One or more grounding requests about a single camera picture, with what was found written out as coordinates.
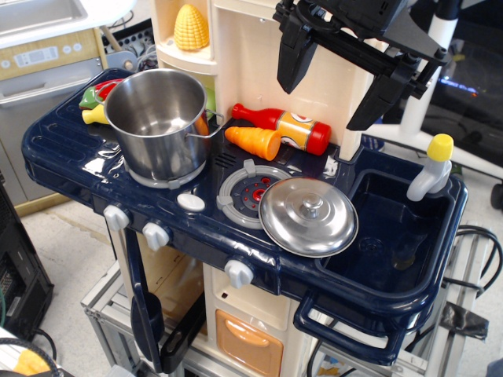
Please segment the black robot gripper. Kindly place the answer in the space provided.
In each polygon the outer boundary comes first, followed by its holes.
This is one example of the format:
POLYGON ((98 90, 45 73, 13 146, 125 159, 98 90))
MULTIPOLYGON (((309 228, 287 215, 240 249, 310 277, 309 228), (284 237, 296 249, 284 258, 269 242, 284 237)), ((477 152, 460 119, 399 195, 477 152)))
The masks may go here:
POLYGON ((376 76, 347 124, 364 131, 408 94, 421 97, 449 56, 416 25, 405 1, 280 1, 273 18, 282 33, 277 81, 290 94, 307 73, 318 46, 376 76), (391 76, 399 65, 406 80, 391 76))

